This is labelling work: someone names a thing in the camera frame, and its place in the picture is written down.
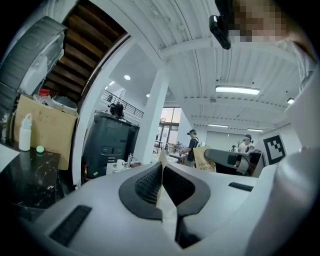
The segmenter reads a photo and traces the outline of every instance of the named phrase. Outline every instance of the white ceiling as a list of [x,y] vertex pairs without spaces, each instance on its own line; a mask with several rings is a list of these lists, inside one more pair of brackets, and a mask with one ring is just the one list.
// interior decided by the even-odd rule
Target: white ceiling
[[[142,103],[146,103],[148,100],[146,95],[150,93],[156,73],[157,68],[141,47],[135,43],[116,65],[109,78],[110,81],[115,81],[114,85],[130,91]],[[131,79],[126,80],[124,75],[129,75]],[[108,86],[108,91],[112,93],[112,85]],[[172,93],[168,92],[166,100],[175,101],[175,98]]]
[[[300,83],[291,42],[235,42],[230,50],[222,49],[208,24],[209,16],[219,14],[214,0],[112,1],[171,65],[169,88],[193,125],[269,131],[286,122],[287,100],[298,95]],[[127,82],[122,80],[128,70],[132,86],[147,94],[156,68],[138,46],[128,55],[112,79]],[[217,85],[259,88],[260,94],[215,93]]]

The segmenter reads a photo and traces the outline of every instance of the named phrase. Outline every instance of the white column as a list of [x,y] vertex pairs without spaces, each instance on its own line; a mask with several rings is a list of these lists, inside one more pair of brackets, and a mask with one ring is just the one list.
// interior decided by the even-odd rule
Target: white column
[[158,70],[146,103],[133,156],[143,164],[150,164],[157,130],[169,84],[168,69]]
[[85,134],[88,128],[91,114],[95,111],[96,103],[100,101],[103,90],[106,87],[106,79],[115,69],[116,65],[123,58],[123,56],[135,44],[135,40],[130,38],[123,43],[129,35],[124,36],[119,40],[106,54],[100,63],[108,57],[107,61],[101,67],[101,71],[94,80],[91,88],[86,95],[78,118],[78,124],[75,131],[73,153],[72,153],[72,180],[74,185],[81,184],[81,156],[85,141]]
[[208,128],[206,126],[195,126],[193,129],[196,130],[196,136],[199,139],[199,142],[206,143]]

